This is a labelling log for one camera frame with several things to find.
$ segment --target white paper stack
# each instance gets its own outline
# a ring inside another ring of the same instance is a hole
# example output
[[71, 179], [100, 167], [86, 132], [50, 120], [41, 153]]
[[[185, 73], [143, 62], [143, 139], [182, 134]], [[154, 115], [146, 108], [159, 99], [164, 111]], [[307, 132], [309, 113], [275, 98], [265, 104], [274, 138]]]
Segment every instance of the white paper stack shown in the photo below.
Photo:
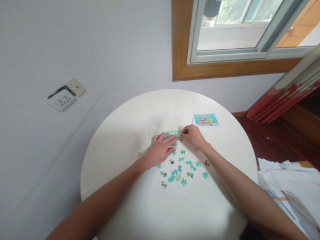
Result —
[[300, 230], [320, 239], [320, 173], [299, 163], [271, 162], [258, 158], [258, 184]]

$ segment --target white wall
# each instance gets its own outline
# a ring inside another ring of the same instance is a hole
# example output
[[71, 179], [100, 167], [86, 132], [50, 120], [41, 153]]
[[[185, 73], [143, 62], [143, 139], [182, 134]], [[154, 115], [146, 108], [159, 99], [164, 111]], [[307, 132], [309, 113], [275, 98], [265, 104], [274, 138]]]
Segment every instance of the white wall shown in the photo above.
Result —
[[[1, 1], [0, 55], [1, 239], [43, 239], [80, 203], [87, 145], [125, 101], [177, 88], [245, 111], [283, 75], [173, 83], [169, 0]], [[71, 77], [88, 91], [59, 113], [44, 99]]]
[[299, 47], [317, 46], [320, 43], [320, 22], [314, 29], [302, 40]]

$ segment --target window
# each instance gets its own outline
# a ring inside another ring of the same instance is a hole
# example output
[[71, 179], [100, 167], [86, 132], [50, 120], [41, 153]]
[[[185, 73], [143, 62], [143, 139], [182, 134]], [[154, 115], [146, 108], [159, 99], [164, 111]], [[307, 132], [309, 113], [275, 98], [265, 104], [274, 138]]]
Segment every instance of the window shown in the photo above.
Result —
[[287, 72], [320, 42], [320, 0], [172, 0], [173, 79]]

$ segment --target wooden floor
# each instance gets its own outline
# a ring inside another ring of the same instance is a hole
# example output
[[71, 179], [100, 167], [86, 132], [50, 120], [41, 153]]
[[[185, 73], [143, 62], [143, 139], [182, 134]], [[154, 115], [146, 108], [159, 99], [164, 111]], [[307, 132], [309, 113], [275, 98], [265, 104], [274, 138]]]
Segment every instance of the wooden floor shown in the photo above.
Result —
[[256, 158], [274, 162], [309, 161], [320, 171], [320, 154], [283, 127], [281, 119], [272, 123], [256, 123], [245, 117], [238, 117], [237, 120], [246, 131]]

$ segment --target hand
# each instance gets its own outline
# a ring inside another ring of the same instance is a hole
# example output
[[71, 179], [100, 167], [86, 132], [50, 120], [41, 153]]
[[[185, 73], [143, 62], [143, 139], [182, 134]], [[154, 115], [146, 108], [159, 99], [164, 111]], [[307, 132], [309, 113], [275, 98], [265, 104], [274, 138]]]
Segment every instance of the hand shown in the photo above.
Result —
[[151, 147], [147, 150], [147, 152], [138, 159], [146, 169], [158, 166], [160, 163], [164, 162], [167, 157], [176, 151], [175, 148], [170, 148], [177, 141], [177, 136], [167, 136], [168, 133], [163, 133], [157, 136], [154, 136]]
[[193, 124], [184, 127], [181, 137], [199, 149], [207, 143], [199, 128]]

